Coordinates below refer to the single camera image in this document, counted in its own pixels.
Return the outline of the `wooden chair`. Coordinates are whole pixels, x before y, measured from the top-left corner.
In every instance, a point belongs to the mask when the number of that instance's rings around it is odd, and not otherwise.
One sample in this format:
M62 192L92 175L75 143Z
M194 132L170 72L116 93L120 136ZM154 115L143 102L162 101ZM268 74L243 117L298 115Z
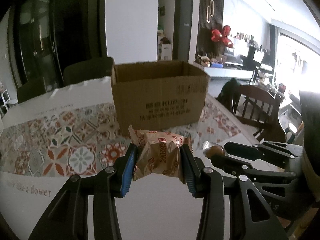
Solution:
M239 99L234 104L235 117L242 124L255 128L253 137L257 141L286 141L279 122L280 96L272 96L254 85L239 86L236 95Z

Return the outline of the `white tv cabinet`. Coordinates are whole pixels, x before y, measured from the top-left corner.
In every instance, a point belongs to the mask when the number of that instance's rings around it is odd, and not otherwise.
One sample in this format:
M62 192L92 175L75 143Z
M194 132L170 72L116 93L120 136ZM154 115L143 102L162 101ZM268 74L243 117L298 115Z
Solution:
M209 75L211 78L222 78L222 79L236 78L239 80L250 80L253 75L253 72L250 70L204 67L196 62L194 62L193 65L200 68L204 72L206 72L207 75Z

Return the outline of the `brown cardboard box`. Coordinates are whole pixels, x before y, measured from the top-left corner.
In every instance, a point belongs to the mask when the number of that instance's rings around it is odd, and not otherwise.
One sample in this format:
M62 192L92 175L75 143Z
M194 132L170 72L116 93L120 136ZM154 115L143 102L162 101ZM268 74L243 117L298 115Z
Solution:
M129 127L150 131L198 122L209 75L184 61L113 66L111 87L122 135Z

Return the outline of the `dark dining chair left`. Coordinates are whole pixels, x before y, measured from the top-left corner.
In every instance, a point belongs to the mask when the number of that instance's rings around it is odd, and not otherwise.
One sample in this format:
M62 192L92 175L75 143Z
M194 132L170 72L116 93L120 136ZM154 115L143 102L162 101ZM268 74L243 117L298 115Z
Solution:
M47 90L44 77L38 77L36 79L30 80L29 82L18 88L17 101L18 103L23 103L32 98L45 94L46 92Z

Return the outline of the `dark dining chair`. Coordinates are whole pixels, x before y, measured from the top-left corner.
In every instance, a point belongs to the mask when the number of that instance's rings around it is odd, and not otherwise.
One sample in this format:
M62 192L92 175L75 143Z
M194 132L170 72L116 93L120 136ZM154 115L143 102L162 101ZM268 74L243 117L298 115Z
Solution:
M47 90L44 77L38 77L36 79L30 80L29 82L18 88L17 101L18 103L23 103L32 98L45 94L46 92Z
M65 85L74 85L83 81L100 79L111 75L114 59L112 57L94 57L65 68Z

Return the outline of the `red balloon decoration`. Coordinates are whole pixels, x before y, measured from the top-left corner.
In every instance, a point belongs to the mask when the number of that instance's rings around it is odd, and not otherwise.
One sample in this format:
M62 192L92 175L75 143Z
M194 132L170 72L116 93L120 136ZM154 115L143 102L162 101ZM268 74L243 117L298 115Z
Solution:
M231 33L230 26L225 25L222 31L219 31L218 29L213 29L211 33L212 33L211 40L213 42L222 42L226 47L233 48L234 44L228 38L228 36Z

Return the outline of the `black cloth on chair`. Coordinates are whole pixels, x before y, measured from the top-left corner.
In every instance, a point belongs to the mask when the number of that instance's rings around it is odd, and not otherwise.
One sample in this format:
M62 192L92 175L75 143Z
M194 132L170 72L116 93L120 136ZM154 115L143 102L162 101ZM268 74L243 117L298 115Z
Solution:
M232 78L225 83L221 89L220 94L216 100L221 103L226 109L228 109L233 115L235 115L241 94L239 88L241 84Z

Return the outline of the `rose gold biscuit packet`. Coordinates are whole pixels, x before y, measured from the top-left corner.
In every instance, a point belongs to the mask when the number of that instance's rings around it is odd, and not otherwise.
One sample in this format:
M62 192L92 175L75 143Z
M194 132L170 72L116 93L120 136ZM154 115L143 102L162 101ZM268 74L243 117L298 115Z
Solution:
M133 173L134 181L152 173L176 177L182 183L185 179L182 173L180 147L187 145L191 150L191 137L160 131L148 131L129 127L131 142L139 151L139 157Z

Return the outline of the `brown round candy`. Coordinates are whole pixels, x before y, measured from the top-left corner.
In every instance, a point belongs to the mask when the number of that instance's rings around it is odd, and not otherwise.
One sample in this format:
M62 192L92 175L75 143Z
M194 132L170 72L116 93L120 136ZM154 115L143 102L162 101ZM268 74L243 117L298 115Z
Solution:
M221 145L210 142L210 141L205 141L202 144L202 148L203 148L204 156L207 157L208 159L210 159L214 155L220 155L220 156L226 155L225 149Z

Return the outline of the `dark dining chair right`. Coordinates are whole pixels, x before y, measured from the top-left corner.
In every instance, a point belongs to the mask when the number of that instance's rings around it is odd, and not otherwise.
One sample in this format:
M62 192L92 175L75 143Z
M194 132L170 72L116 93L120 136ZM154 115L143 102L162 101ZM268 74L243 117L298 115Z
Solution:
M83 81L100 79L111 75L114 59L112 57L94 57L65 68L65 85L74 85Z

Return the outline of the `patterned tile table runner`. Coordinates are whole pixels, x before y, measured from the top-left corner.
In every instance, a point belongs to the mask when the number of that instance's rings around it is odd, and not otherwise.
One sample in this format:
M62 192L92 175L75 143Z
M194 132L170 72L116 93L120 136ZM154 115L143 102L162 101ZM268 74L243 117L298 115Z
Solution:
M112 103L63 111L12 125L1 135L1 171L32 177L93 175L125 154Z

